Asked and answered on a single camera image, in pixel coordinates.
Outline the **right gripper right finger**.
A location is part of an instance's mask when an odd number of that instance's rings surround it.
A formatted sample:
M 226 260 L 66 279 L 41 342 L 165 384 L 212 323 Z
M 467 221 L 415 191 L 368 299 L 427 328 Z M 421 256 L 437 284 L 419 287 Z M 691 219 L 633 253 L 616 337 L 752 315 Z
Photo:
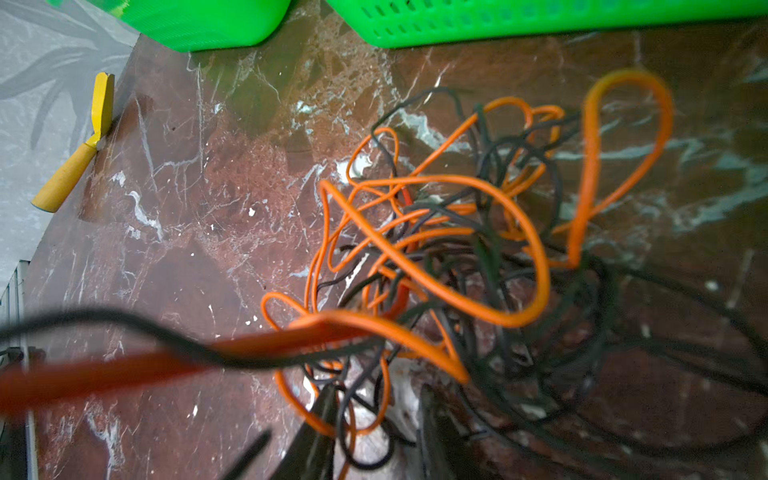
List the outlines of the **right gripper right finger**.
M 424 384 L 419 396 L 417 445 L 425 479 L 479 479 L 480 469 L 446 408 L 444 396 Z

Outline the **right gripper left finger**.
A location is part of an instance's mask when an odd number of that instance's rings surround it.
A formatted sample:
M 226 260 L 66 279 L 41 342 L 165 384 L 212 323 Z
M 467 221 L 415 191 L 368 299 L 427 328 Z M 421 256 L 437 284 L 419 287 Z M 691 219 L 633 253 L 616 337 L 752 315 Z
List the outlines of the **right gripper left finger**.
M 317 432 L 305 421 L 271 479 L 333 478 L 337 412 L 336 390 L 332 385 L 326 385 L 320 391 L 311 413 L 331 425 L 330 435 Z

